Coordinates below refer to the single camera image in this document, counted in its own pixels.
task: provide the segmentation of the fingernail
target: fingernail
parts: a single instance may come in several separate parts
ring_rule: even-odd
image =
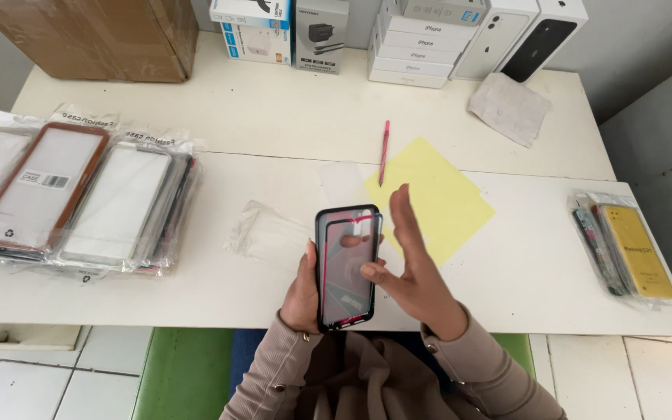
[[[371,265],[363,265],[362,268],[360,269],[362,274],[364,274],[366,277],[371,277],[375,275],[375,268],[373,268]]]

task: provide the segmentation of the cardboard box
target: cardboard box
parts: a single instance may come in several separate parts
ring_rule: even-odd
[[[367,63],[367,80],[369,81],[383,81],[385,83],[407,84],[409,86],[419,86],[422,88],[440,89],[445,85],[447,77],[439,77],[434,75],[415,75],[403,72],[389,72],[386,70],[379,70],[374,68],[375,63],[375,49],[367,51],[369,61]]]
[[[382,37],[383,45],[387,46],[402,46],[406,48],[429,49],[432,51],[452,51],[454,53],[460,53],[466,48],[466,45],[468,44],[468,40],[436,37],[435,35],[427,35],[425,33],[388,31],[382,23],[380,23],[378,26],[380,28],[380,36]]]
[[[489,11],[461,54],[451,79],[484,80],[538,16],[536,0],[487,0]]]
[[[298,0],[294,16],[295,66],[301,70],[338,74],[343,43],[347,40],[349,2]]]
[[[369,39],[367,47],[370,55],[369,66],[375,70],[386,70],[389,72],[403,72],[418,75],[433,75],[447,78],[453,70],[453,64],[443,63],[424,63],[421,61],[397,60],[395,58],[383,58],[378,56],[378,47],[375,44],[376,28],[373,28],[373,35]]]
[[[212,0],[211,20],[219,23],[290,29],[290,0]]]
[[[485,0],[401,0],[404,17],[463,26],[477,26],[486,8]]]
[[[478,27],[461,26],[443,22],[403,17],[399,0],[383,0],[380,6],[380,19],[388,31],[424,33],[436,37],[448,37],[458,40],[470,40]]]
[[[230,58],[262,63],[292,64],[292,43],[286,29],[245,24],[222,24]]]
[[[403,46],[385,45],[380,36],[382,33],[380,29],[381,22],[382,19],[380,16],[378,16],[378,19],[375,19],[376,27],[373,29],[373,43],[375,43],[375,52],[378,57],[444,64],[454,64],[455,61],[458,60],[459,53],[453,51],[433,51],[431,49],[417,49],[406,48]]]
[[[541,12],[496,71],[527,83],[588,21],[582,0],[537,0]]]
[[[0,0],[0,31],[51,77],[180,82],[199,25],[190,0]]]

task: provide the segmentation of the white cloth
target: white cloth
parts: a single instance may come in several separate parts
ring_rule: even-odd
[[[490,73],[471,96],[468,110],[515,143],[531,147],[551,102],[502,73]]]

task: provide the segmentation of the barcode sticker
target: barcode sticker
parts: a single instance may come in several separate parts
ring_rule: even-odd
[[[17,182],[26,184],[28,186],[39,186],[55,190],[66,189],[72,177],[64,177],[61,175],[54,175],[52,173],[45,173],[39,170],[25,169],[17,177]]]

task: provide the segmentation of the green chair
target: green chair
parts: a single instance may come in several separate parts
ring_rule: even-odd
[[[536,377],[527,334],[492,334]],[[132,420],[219,418],[229,394],[232,329],[155,328]]]

